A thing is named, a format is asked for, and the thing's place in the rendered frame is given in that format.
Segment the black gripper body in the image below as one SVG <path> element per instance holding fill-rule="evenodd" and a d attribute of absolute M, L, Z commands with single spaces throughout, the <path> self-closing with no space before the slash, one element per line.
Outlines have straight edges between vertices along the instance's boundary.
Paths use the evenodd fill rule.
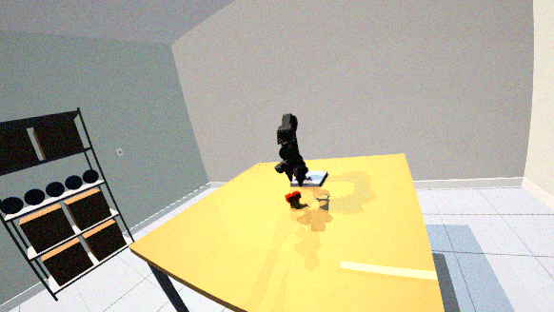
<path fill-rule="evenodd" d="M 292 157 L 289 159 L 289 162 L 292 166 L 292 172 L 295 176 L 301 176 L 301 175 L 304 175 L 304 174 L 307 174 L 309 173 L 308 171 L 308 167 L 306 166 L 299 166 L 300 163 L 298 163 L 297 161 L 297 157 L 298 157 L 298 154 L 296 154 L 296 152 L 292 155 Z"/>

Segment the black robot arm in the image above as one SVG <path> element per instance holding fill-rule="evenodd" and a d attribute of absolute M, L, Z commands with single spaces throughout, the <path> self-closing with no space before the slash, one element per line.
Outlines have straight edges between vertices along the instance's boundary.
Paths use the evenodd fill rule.
<path fill-rule="evenodd" d="M 290 113 L 283 114 L 282 125 L 277 130 L 277 144 L 282 146 L 279 155 L 283 161 L 274 167 L 277 173 L 282 174 L 285 170 L 292 168 L 289 159 L 295 152 L 298 154 L 297 161 L 300 163 L 299 166 L 307 166 L 299 153 L 296 137 L 297 125 L 298 120 L 295 115 Z"/>

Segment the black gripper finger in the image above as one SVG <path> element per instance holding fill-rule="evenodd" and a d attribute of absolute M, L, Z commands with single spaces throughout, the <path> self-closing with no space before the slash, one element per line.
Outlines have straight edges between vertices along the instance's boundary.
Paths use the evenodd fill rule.
<path fill-rule="evenodd" d="M 293 181 L 293 172 L 292 172 L 292 169 L 287 169 L 284 171 L 285 174 L 287 175 L 289 181 L 292 183 Z"/>
<path fill-rule="evenodd" d="M 304 179 L 305 179 L 305 177 L 306 177 L 306 174 L 301 175 L 301 176 L 298 176 L 298 177 L 295 176 L 295 175 L 293 175 L 293 176 L 297 178 L 299 187 L 302 187 L 302 186 L 303 186 Z"/>

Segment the red cube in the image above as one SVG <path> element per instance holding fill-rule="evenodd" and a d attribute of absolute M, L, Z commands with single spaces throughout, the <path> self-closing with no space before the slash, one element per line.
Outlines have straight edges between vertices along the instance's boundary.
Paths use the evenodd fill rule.
<path fill-rule="evenodd" d="M 298 190 L 293 192 L 292 195 L 294 195 L 295 200 L 298 200 L 298 199 L 302 198 L 301 192 L 299 192 Z"/>
<path fill-rule="evenodd" d="M 294 195 L 292 195 L 291 193 L 287 194 L 285 197 L 286 197 L 287 202 L 289 202 L 289 203 L 295 201 Z"/>

